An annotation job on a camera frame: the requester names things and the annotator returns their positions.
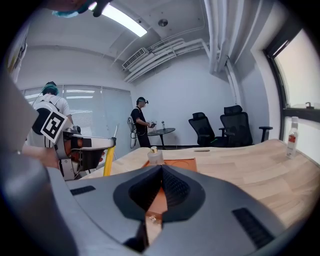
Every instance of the black office chair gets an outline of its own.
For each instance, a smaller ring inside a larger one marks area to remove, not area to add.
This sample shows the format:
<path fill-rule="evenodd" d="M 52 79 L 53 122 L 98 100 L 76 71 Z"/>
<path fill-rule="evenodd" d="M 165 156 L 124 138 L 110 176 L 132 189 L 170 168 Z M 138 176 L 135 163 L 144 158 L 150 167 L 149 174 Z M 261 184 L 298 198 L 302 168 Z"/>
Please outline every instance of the black office chair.
<path fill-rule="evenodd" d="M 242 112 L 239 105 L 224 108 L 224 114 L 220 116 L 224 126 L 224 134 L 228 137 L 228 147 L 245 147 L 253 144 L 249 127 L 248 114 Z M 266 131 L 272 130 L 269 126 L 260 126 L 262 129 L 261 142 L 265 141 Z"/>
<path fill-rule="evenodd" d="M 228 138 L 215 136 L 209 120 L 204 113 L 198 112 L 192 115 L 193 119 L 189 119 L 189 123 L 198 135 L 197 143 L 201 147 L 223 148 L 227 146 Z"/>

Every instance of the bottle cap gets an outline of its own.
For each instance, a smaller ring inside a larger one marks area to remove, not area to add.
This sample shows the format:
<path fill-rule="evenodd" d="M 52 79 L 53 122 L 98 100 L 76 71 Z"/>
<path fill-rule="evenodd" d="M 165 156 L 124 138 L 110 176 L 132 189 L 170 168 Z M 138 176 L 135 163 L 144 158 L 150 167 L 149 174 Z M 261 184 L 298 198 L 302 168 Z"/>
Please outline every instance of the bottle cap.
<path fill-rule="evenodd" d="M 293 123 L 298 123 L 299 122 L 299 118 L 297 116 L 293 116 L 291 118 L 291 120 L 292 120 Z"/>
<path fill-rule="evenodd" d="M 152 153 L 157 153 L 158 152 L 158 148 L 156 146 L 152 146 L 151 147 L 151 152 Z"/>

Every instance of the wooden table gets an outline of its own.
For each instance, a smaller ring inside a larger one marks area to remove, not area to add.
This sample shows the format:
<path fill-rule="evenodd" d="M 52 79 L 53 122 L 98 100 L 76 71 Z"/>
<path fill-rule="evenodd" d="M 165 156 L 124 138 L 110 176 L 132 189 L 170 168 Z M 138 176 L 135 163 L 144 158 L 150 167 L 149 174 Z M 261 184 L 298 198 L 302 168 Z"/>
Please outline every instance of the wooden table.
<path fill-rule="evenodd" d="M 208 149 L 209 152 L 194 152 Z M 141 168 L 149 148 L 138 148 L 112 163 L 111 175 Z M 320 192 L 320 167 L 301 152 L 286 157 L 277 139 L 238 148 L 164 150 L 165 160 L 196 159 L 199 173 L 231 182 L 270 208 L 289 227 L 310 213 Z M 103 176 L 103 168 L 83 179 Z"/>

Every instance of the window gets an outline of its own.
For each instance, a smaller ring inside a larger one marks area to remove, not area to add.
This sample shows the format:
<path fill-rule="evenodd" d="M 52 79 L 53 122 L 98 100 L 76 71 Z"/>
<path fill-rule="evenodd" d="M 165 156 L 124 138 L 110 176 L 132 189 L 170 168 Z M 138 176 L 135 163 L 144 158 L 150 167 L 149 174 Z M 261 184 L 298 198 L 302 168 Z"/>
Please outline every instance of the window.
<path fill-rule="evenodd" d="M 280 140 L 288 142 L 290 117 L 298 117 L 297 149 L 320 164 L 320 58 L 314 45 L 290 17 L 264 53 L 278 90 Z"/>
<path fill-rule="evenodd" d="M 116 126 L 115 155 L 121 158 L 131 152 L 130 130 L 127 119 L 133 109 L 129 91 L 104 88 L 102 90 L 104 110 L 106 113 L 107 129 L 111 136 L 114 135 Z"/>
<path fill-rule="evenodd" d="M 59 90 L 59 94 L 58 96 L 62 97 L 62 90 L 63 87 L 62 86 L 57 86 L 58 90 Z M 33 89 L 26 89 L 24 91 L 24 98 L 29 102 L 29 104 L 33 104 L 34 101 L 37 99 L 38 96 L 41 96 L 43 87 L 38 87 L 38 88 L 33 88 Z"/>
<path fill-rule="evenodd" d="M 274 58 L 284 85 L 288 108 L 320 109 L 320 58 L 302 29 Z"/>
<path fill-rule="evenodd" d="M 81 134 L 109 138 L 101 87 L 65 85 L 63 90 L 73 124 L 81 128 Z"/>

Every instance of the plastic bottle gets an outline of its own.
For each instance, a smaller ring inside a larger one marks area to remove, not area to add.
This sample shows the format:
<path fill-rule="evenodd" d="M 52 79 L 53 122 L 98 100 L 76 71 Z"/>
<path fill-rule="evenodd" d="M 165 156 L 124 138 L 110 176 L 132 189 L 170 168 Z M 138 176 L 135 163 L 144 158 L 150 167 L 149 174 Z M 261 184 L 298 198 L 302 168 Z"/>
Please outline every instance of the plastic bottle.
<path fill-rule="evenodd" d="M 148 159 L 151 166 L 164 165 L 164 156 L 162 151 L 158 150 L 156 146 L 151 147 L 151 151 L 148 153 Z"/>
<path fill-rule="evenodd" d="M 286 146 L 286 156 L 293 159 L 296 156 L 296 148 L 298 143 L 298 121 L 296 116 L 292 117 L 291 129 L 289 131 L 288 144 Z"/>

